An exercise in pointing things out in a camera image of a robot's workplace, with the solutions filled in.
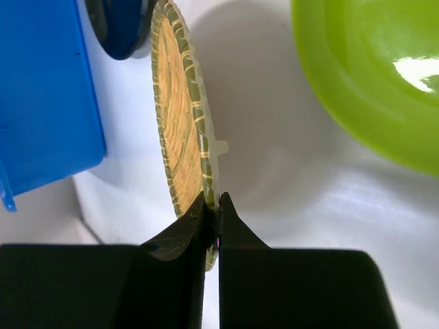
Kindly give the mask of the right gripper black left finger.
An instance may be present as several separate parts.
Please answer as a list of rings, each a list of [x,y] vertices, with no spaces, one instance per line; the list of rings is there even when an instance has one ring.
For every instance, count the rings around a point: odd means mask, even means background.
[[[208,209],[141,245],[1,246],[2,328],[200,328]]]

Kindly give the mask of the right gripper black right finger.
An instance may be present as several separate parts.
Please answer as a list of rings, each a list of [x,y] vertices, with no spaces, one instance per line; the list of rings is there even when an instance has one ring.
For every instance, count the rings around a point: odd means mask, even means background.
[[[240,218],[228,193],[219,207],[222,328],[396,328],[383,278],[365,252],[279,249]]]

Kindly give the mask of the small green-rimmed bamboo tray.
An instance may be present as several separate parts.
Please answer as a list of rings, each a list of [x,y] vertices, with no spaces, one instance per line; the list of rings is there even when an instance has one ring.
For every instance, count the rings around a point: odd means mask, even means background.
[[[154,6],[151,46],[158,133],[174,212],[183,216],[199,194],[217,210],[218,157],[228,151],[228,144],[215,137],[202,69],[173,1]]]

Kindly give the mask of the green plate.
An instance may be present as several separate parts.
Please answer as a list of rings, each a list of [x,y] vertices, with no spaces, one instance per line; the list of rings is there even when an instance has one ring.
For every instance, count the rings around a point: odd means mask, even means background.
[[[349,134],[438,174],[438,2],[293,1],[305,75]]]

